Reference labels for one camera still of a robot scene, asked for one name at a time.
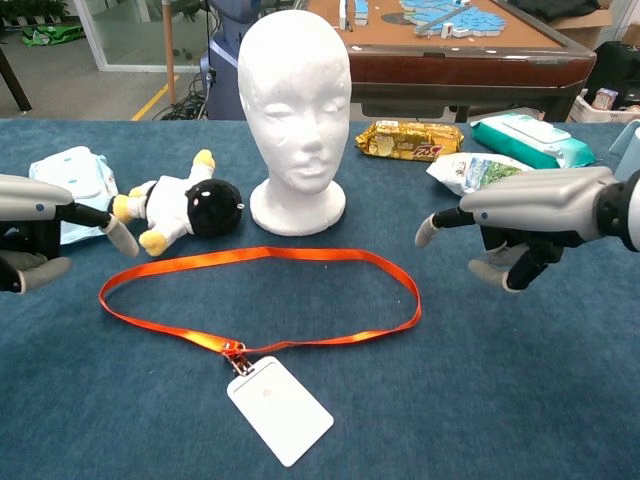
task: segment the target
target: blue tablecloth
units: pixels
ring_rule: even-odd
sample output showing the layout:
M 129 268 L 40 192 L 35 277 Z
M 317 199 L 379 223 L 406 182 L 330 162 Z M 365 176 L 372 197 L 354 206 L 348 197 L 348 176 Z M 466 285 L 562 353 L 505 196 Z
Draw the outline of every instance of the blue tablecloth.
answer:
M 350 138 L 365 124 L 352 125 Z M 76 145 L 105 155 L 121 191 L 188 175 L 211 148 L 219 178 L 248 203 L 266 167 L 244 123 L 0 122 L 0 171 Z M 619 125 L 566 125 L 599 162 Z M 484 149 L 467 126 L 464 150 Z M 245 213 L 232 234 L 179 240 L 165 258 L 253 245 L 355 247 L 406 269 L 421 323 L 356 346 L 277 358 L 335 424 L 284 468 L 228 399 L 220 356 L 105 313 L 101 285 L 149 261 L 104 238 L 65 247 L 73 270 L 27 296 L 0 296 L 2 479 L 618 479 L 640 478 L 640 257 L 618 239 L 568 250 L 529 290 L 508 295 L 467 270 L 477 228 L 413 237 L 458 199 L 424 163 L 362 155 L 350 142 L 336 180 L 343 219 L 283 238 Z M 134 224 L 138 235 L 144 225 Z M 257 346 L 405 321 L 415 308 L 375 267 L 264 260 L 140 281 L 110 301 L 127 313 Z

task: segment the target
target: green wipes package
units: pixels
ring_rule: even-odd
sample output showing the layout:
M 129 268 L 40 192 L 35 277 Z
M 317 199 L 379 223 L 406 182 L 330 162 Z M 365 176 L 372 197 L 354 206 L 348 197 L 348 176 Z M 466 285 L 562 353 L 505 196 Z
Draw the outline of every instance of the green wipes package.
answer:
M 472 122 L 471 128 L 478 143 L 533 168 L 584 167 L 596 160 L 586 143 L 528 115 L 497 115 Z

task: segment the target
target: lanyard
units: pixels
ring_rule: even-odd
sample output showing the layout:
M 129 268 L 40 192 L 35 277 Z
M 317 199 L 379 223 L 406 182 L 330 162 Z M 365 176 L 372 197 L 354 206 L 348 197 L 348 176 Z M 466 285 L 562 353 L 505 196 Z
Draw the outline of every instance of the lanyard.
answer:
M 229 265 L 239 262 L 247 262 L 258 260 L 261 258 L 284 258 L 289 260 L 309 260 L 309 261 L 364 261 L 372 263 L 384 270 L 386 273 L 395 278 L 404 285 L 416 299 L 416 310 L 413 316 L 406 322 L 392 329 L 386 330 L 365 330 L 352 335 L 343 337 L 327 338 L 322 340 L 305 340 L 305 341 L 281 341 L 271 345 L 256 348 L 248 348 L 244 343 L 213 335 L 198 330 L 190 330 L 188 328 L 170 327 L 159 323 L 153 323 L 136 317 L 131 317 L 113 310 L 105 299 L 109 290 L 123 283 L 127 283 L 138 278 L 152 277 L 155 275 L 164 275 L 167 273 L 181 272 L 185 270 L 193 270 L 197 268 L 215 267 L 220 265 Z M 251 364 L 244 358 L 247 353 L 266 353 L 280 350 L 286 347 L 300 345 L 345 345 L 349 343 L 358 343 L 373 338 L 381 337 L 391 333 L 400 332 L 414 327 L 422 315 L 422 306 L 420 301 L 420 292 L 416 283 L 411 276 L 397 265 L 386 260 L 374 253 L 365 250 L 348 249 L 348 248 L 276 248 L 276 247 L 250 247 L 237 250 L 226 250 L 220 252 L 207 253 L 202 255 L 194 255 L 190 257 L 179 257 L 157 262 L 146 263 L 136 267 L 124 270 L 117 275 L 111 277 L 100 289 L 100 303 L 106 311 L 112 315 L 135 325 L 140 328 L 152 330 L 155 332 L 174 335 L 195 343 L 203 348 L 217 352 L 225 356 L 233 365 L 234 369 L 246 375 L 249 372 Z

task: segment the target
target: black plush head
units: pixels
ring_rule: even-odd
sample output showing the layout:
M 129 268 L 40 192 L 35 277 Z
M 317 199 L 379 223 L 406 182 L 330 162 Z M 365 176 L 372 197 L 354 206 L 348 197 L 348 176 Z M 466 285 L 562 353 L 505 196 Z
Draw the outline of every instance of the black plush head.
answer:
M 216 237 L 233 230 L 242 217 L 242 197 L 236 187 L 224 180 L 204 180 L 186 194 L 187 214 L 193 233 Z

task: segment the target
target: metal clip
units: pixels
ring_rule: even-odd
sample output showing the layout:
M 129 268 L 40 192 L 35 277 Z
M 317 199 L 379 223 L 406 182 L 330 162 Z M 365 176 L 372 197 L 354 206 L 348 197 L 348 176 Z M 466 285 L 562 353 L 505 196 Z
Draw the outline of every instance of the metal clip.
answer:
M 230 346 L 231 345 L 226 343 L 224 345 L 224 348 L 227 349 Z M 229 360 L 229 363 L 238 375 L 246 377 L 251 372 L 253 372 L 253 364 L 249 360 L 247 360 L 247 357 L 245 357 L 244 355 L 225 355 L 225 358 Z

